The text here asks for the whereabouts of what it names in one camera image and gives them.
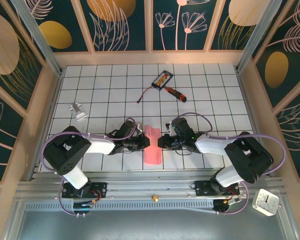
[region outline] white clock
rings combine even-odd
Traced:
[[[260,189],[254,195],[252,206],[267,216],[275,215],[279,206],[279,198],[271,192]]]

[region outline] clock face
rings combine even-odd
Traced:
[[[268,216],[271,216],[276,214],[278,205],[279,198],[276,195],[264,189],[260,189],[256,198],[254,208]]]

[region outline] brass knob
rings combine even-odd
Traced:
[[[158,202],[159,201],[159,196],[157,194],[152,196],[152,201]]]

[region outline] red and black screwdriver handle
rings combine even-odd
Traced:
[[[179,99],[181,102],[185,103],[187,101],[187,98],[185,95],[183,95],[181,92],[178,92],[177,90],[172,89],[171,87],[164,86],[164,89],[170,93],[171,95],[175,96],[177,99]]]

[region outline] pink foam block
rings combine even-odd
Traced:
[[[162,149],[158,147],[161,130],[147,125],[145,126],[145,136],[150,140],[150,146],[144,149],[144,163],[152,165],[162,164]]]

